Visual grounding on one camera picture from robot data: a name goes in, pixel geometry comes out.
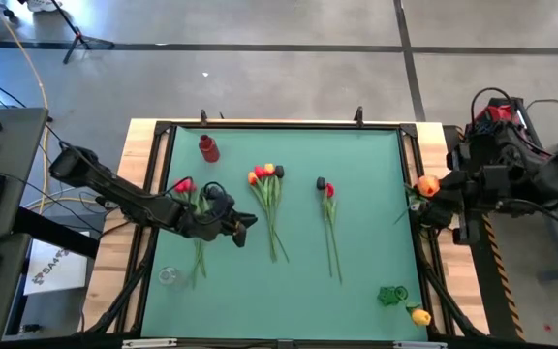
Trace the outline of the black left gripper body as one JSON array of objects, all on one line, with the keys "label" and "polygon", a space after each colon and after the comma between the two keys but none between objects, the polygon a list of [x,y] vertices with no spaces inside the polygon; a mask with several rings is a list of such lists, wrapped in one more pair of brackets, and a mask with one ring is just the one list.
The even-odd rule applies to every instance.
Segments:
[{"label": "black left gripper body", "polygon": [[186,238],[204,241],[213,241],[220,235],[232,237],[236,226],[233,205],[229,194],[207,196],[200,192],[186,207],[176,228]]}]

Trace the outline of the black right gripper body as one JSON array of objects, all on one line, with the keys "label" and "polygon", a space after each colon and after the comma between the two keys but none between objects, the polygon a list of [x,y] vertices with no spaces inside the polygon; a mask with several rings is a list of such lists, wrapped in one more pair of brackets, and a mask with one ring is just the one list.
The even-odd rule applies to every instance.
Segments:
[{"label": "black right gripper body", "polygon": [[439,180],[439,204],[459,219],[459,226],[467,228],[470,210],[481,194],[482,171],[452,170]]}]

